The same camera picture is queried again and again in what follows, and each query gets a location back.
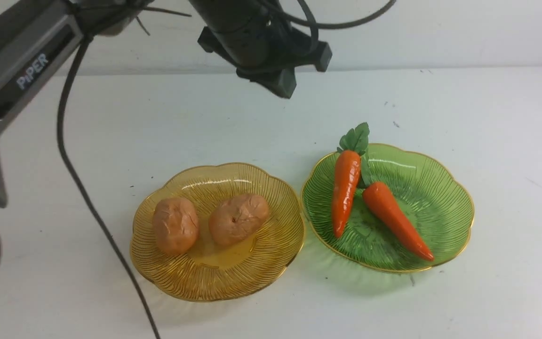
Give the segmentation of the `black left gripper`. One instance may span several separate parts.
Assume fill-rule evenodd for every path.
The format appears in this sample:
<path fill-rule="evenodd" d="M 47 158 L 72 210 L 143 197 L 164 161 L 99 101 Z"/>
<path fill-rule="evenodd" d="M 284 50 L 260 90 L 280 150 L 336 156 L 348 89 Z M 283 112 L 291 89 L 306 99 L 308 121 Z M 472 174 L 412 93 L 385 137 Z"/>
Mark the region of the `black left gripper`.
<path fill-rule="evenodd" d="M 234 65 L 241 79 L 290 99 L 297 82 L 294 67 L 324 73 L 333 52 L 319 41 L 309 52 L 309 36 L 292 28 L 262 0 L 191 0 L 205 22 L 198 43 Z"/>

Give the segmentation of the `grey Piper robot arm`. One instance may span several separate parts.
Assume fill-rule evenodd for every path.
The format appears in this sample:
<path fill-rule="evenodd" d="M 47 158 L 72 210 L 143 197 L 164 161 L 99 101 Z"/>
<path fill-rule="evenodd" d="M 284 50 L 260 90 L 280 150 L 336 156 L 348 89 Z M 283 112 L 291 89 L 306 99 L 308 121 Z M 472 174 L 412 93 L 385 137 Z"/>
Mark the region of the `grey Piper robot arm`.
<path fill-rule="evenodd" d="M 198 44 L 235 67 L 242 79 L 260 84 L 280 98 L 295 90 L 295 69 L 312 65 L 325 72 L 333 52 L 319 39 L 321 24 L 305 2 L 305 19 L 285 13 L 277 0 L 192 0 L 204 20 Z M 19 0 L 0 14 L 0 136 L 73 57 L 59 101 L 56 143 L 89 211 L 120 253 L 69 159 L 63 125 L 74 79 L 96 36 L 117 36 L 142 12 L 188 17 L 152 6 L 150 0 Z M 0 208 L 8 195 L 0 163 Z"/>

